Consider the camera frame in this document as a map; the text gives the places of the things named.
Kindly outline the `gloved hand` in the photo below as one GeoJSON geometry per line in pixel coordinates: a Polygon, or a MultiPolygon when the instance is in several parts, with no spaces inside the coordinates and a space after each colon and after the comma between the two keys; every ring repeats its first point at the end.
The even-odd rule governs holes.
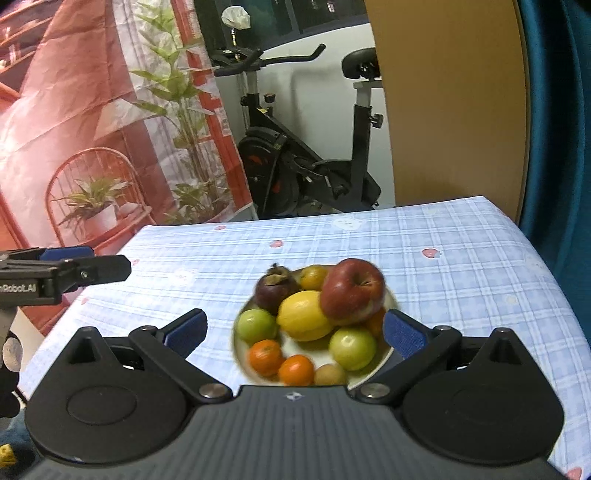
{"type": "Polygon", "coordinates": [[[15,391],[20,378],[23,348],[19,338],[11,332],[17,307],[1,309],[1,418],[13,418],[20,411],[15,391]]]}

